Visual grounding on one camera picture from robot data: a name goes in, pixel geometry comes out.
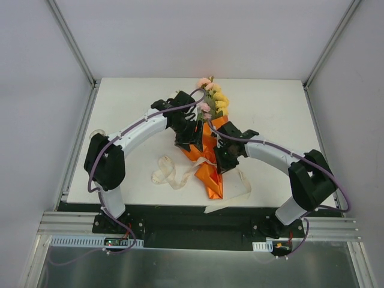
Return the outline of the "orange wrapping paper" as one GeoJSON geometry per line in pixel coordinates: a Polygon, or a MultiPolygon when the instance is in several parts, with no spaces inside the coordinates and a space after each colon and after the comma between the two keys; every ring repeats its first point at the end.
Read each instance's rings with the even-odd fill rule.
{"type": "Polygon", "coordinates": [[[204,123],[202,130],[202,151],[194,145],[190,145],[190,151],[181,148],[184,155],[192,162],[200,158],[207,159],[198,165],[194,173],[195,177],[204,184],[208,197],[211,200],[221,200],[223,198],[223,176],[217,172],[216,157],[214,147],[217,139],[211,135],[212,131],[207,123],[204,123]]]}

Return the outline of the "cream printed ribbon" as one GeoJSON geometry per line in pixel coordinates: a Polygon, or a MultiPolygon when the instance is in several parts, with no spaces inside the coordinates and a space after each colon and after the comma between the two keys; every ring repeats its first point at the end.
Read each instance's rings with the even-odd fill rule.
{"type": "MultiPolygon", "coordinates": [[[[155,171],[152,174],[151,180],[154,184],[157,184],[157,185],[169,184],[174,190],[179,190],[186,185],[189,177],[194,173],[195,170],[197,170],[197,167],[203,164],[208,166],[209,168],[217,168],[216,164],[210,162],[208,159],[204,157],[200,157],[183,174],[181,181],[178,182],[175,180],[175,176],[176,176],[175,164],[170,157],[165,155],[158,160],[158,167],[160,169],[155,171]]],[[[245,193],[233,198],[229,198],[227,200],[221,200],[218,204],[207,206],[204,210],[205,214],[209,214],[209,213],[227,208],[229,206],[233,206],[234,204],[241,203],[249,199],[252,191],[251,184],[249,183],[247,177],[244,175],[244,173],[241,170],[239,170],[238,168],[236,168],[235,170],[239,175],[239,178],[245,188],[245,193]]]]}

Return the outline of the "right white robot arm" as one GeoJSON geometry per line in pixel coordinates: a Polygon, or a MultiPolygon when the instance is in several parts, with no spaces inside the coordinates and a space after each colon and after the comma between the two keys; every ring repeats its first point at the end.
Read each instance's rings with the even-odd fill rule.
{"type": "Polygon", "coordinates": [[[286,235],[294,221],[319,208],[337,190],[333,174],[320,151],[312,149],[298,154],[266,140],[256,131],[241,132],[230,121],[217,130],[213,123],[208,125],[218,137],[214,154],[219,174],[236,168],[238,158],[244,157],[266,163],[289,178],[291,197],[257,225],[263,236],[277,239],[286,235]]]}

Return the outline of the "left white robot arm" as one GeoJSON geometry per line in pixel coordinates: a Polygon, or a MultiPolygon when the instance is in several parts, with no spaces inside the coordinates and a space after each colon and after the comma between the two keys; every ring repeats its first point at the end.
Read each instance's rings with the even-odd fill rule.
{"type": "Polygon", "coordinates": [[[203,122],[197,118],[197,110],[202,101],[179,91],[173,98],[152,103],[129,126],[107,136],[96,133],[91,137],[83,166],[89,176],[87,189],[98,193],[102,210],[108,215],[106,226],[113,233],[121,233],[127,226],[121,193],[126,157],[144,141],[168,128],[175,132],[175,146],[186,151],[191,150],[191,145],[201,149],[203,122]]]}

